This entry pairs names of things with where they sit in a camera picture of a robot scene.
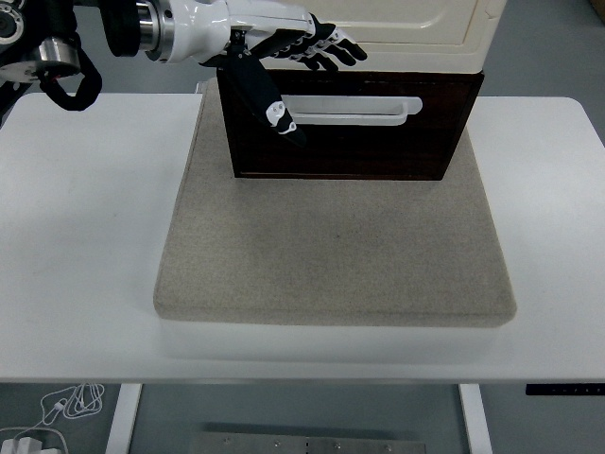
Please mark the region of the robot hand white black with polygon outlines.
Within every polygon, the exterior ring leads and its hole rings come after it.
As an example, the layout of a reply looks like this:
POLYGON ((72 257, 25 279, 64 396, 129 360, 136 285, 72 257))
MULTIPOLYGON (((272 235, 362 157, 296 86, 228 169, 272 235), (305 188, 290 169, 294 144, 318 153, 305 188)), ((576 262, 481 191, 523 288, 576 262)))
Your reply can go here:
POLYGON ((367 58, 344 31, 307 9, 277 1, 171 1, 158 49, 167 62, 191 58, 224 76, 255 119, 302 147, 304 133, 264 67, 265 58, 336 71, 367 58))

